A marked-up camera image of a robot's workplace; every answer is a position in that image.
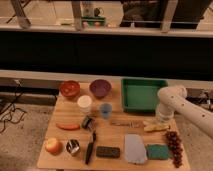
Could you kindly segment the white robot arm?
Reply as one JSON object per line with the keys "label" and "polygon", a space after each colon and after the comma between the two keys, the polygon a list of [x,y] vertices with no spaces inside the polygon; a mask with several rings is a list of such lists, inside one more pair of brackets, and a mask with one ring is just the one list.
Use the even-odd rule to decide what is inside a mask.
{"label": "white robot arm", "polygon": [[159,104],[156,120],[168,122],[178,112],[213,139],[213,113],[189,102],[187,89],[182,85],[167,86],[157,92]]}

